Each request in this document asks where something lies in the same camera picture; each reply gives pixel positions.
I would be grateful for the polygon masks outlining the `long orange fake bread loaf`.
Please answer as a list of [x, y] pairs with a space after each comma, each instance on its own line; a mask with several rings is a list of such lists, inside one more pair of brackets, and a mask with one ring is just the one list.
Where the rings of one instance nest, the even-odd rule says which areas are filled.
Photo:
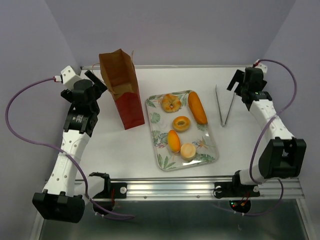
[[188, 95], [188, 106], [198, 124], [206, 125], [208, 119], [198, 94], [194, 91]]

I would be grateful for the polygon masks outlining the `red brown paper bag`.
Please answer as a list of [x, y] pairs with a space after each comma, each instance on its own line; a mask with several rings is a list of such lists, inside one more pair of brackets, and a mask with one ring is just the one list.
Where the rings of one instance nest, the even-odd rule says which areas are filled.
[[133, 56], [122, 49], [99, 54], [100, 74], [110, 92], [124, 129], [145, 124]]

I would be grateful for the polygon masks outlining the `round pale fake bun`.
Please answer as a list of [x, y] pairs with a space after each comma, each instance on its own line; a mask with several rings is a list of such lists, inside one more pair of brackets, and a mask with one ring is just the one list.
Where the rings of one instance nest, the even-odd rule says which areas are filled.
[[196, 153], [196, 147], [192, 143], [184, 143], [180, 148], [180, 156], [189, 162], [195, 158]]

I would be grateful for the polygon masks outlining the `sugared orange fake donut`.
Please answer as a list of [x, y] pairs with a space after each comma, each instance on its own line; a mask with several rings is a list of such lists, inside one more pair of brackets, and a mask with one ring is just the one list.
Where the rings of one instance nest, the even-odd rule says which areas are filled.
[[181, 142], [175, 130], [171, 129], [167, 134], [167, 143], [172, 152], [178, 153], [181, 149]]

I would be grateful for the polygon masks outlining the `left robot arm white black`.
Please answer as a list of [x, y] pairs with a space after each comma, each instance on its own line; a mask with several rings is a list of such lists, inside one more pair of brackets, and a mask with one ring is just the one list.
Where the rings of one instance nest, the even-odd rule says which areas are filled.
[[106, 197], [111, 193], [107, 173], [93, 172], [87, 182], [75, 186], [82, 154], [98, 122], [100, 108], [97, 100], [108, 88], [89, 70], [86, 78], [68, 77], [63, 73], [66, 89], [61, 96], [71, 103], [63, 126], [62, 143], [49, 180], [41, 193], [35, 193], [32, 203], [46, 220], [78, 223], [83, 217], [88, 196]]

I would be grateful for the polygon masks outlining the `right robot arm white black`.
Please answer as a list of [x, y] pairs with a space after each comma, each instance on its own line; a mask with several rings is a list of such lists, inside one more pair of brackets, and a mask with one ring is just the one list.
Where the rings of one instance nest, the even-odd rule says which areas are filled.
[[237, 70], [227, 87], [241, 97], [261, 128], [259, 139], [265, 138], [267, 142], [257, 164], [251, 163], [248, 169], [235, 172], [230, 182], [235, 195], [242, 195], [248, 186], [268, 179], [295, 178], [301, 172], [307, 144], [285, 127], [271, 95], [264, 91], [266, 84], [261, 68], [247, 67], [244, 71]]

